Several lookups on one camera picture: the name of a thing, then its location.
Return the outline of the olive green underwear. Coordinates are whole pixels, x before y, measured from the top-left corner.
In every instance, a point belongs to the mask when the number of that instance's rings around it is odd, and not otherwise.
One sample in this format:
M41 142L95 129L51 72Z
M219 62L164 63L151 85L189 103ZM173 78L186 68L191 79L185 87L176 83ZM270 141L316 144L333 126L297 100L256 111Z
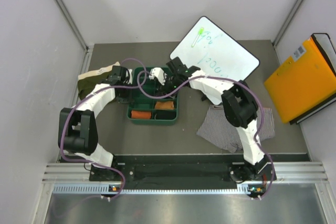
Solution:
M91 93L97 84L105 80L111 73L114 66L120 66L120 63L102 67L98 70L91 70L86 73L80 74L77 81L78 97L83 100L89 93Z

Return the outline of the green compartment tray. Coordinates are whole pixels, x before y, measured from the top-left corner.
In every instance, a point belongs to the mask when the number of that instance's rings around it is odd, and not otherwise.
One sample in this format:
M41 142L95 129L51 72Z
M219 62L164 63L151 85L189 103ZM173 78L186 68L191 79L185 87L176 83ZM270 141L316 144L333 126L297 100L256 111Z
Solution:
M137 86L137 76L143 71L143 67L134 69L133 84ZM143 90L152 96L159 97L164 94L160 90L161 84L157 79L149 79L147 75L146 82L142 86ZM138 125L161 125L170 126L175 124L178 117L179 96L174 94L172 97L164 99L151 99L145 96L140 89L131 90L131 103L128 105L128 119ZM159 108L162 104L168 105L167 102L172 102L172 109Z

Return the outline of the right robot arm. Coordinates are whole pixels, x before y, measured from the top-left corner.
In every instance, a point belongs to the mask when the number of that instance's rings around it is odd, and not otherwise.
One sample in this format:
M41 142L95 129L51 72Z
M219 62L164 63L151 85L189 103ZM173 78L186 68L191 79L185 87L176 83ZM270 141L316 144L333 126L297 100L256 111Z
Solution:
M187 67L179 57L166 64L171 73L156 67L150 71L150 79L157 79L164 95L172 94L178 87L188 86L203 92L212 102L223 105L225 118L234 126L240 138L244 152L244 165L240 167L246 176L252 180L264 174L267 166L265 152L260 149L260 138L257 134L256 99L247 91L245 81L234 83L211 77L199 67Z

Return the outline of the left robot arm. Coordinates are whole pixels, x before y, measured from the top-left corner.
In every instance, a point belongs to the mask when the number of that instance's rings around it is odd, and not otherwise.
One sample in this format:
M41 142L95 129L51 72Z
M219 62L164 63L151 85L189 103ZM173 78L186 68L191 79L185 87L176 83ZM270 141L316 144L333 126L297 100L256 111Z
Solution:
M58 146L92 163L103 165L101 174L114 180L119 168L113 164L113 154L98 143L96 117L104 107L116 100L129 103L133 86L133 70L118 63L105 69L88 72L78 82L82 102L74 111L63 108L59 116Z

